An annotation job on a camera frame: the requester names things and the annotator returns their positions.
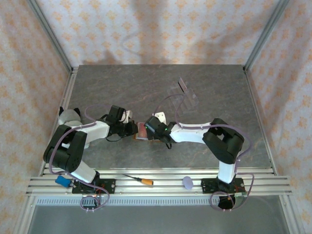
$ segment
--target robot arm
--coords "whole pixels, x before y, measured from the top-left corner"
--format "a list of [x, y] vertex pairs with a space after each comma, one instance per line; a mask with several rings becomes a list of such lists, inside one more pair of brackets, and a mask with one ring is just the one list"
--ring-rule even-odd
[[235, 130], [222, 127], [205, 128], [215, 124], [227, 124], [216, 118], [204, 124], [166, 124], [164, 113], [150, 117], [145, 127], [148, 135], [166, 144], [178, 142], [197, 142], [206, 144], [219, 160], [218, 180], [225, 184], [232, 183], [235, 177], [236, 157], [244, 143], [244, 138]]
[[[96, 185], [99, 174], [81, 160], [85, 145], [113, 134], [118, 134], [121, 138], [136, 134], [137, 125], [133, 120], [129, 121], [131, 117], [131, 111], [112, 106], [109, 114], [97, 120], [94, 126], [75, 130], [62, 141], [56, 151], [53, 166], [71, 173], [84, 182]], [[63, 124], [57, 128], [44, 152], [43, 160], [45, 162], [49, 162], [57, 142], [72, 127], [75, 126]]]

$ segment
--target patterned wallpaper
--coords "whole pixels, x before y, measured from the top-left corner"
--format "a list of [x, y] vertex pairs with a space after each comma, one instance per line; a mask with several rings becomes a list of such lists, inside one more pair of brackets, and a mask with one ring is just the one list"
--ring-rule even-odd
[[251, 69], [278, 172], [312, 233], [312, 2], [290, 1]]
[[0, 32], [0, 233], [11, 234], [68, 74], [25, 0], [1, 0]]
[[72, 66], [244, 64], [278, 0], [37, 0]]

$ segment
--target gray marble tabletop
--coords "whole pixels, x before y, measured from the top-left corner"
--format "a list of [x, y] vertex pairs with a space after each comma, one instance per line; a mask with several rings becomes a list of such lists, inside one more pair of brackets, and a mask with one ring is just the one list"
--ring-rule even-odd
[[[198, 98], [196, 110], [180, 116], [182, 123], [211, 122], [218, 117], [246, 132], [254, 147], [242, 158], [240, 167], [271, 167], [265, 141], [251, 99], [243, 69], [239, 65], [82, 65], [69, 102], [81, 112], [92, 104], [117, 105], [133, 111], [135, 122], [145, 122], [167, 90], [182, 77]], [[100, 118], [109, 109], [90, 109]], [[163, 103], [168, 122], [174, 121], [171, 100]], [[82, 122], [90, 121], [82, 114]], [[218, 160], [204, 144], [165, 144], [126, 137], [118, 142], [93, 141], [83, 153], [93, 168], [215, 168]]]

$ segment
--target black mounting plate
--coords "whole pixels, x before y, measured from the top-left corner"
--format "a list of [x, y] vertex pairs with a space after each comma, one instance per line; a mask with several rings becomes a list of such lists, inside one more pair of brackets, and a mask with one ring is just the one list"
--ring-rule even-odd
[[[109, 194], [114, 194], [115, 188], [116, 188], [116, 179], [99, 179], [97, 186], [99, 187], [104, 186], [104, 189], [106, 189]], [[81, 184], [78, 181], [74, 181], [72, 193], [73, 194], [98, 194], [99, 191], [96, 191], [95, 188]]]
[[[204, 178], [201, 179], [201, 188], [203, 194], [212, 194], [214, 192], [223, 192], [219, 187], [218, 178]], [[234, 178], [233, 182], [228, 185], [227, 193], [236, 194], [236, 193], [245, 193], [245, 185], [242, 178]]]

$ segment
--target vent grille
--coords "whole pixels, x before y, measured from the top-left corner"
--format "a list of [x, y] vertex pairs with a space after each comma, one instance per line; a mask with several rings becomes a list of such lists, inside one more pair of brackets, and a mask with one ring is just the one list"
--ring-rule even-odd
[[[45, 197], [37, 200], [37, 205], [43, 206], [68, 206], [79, 205], [81, 198], [59, 198]], [[219, 198], [212, 199], [213, 205], [219, 203]], [[94, 205], [92, 198], [83, 201], [83, 205]], [[108, 204], [110, 206], [194, 206], [209, 205], [209, 197], [111, 197]]]

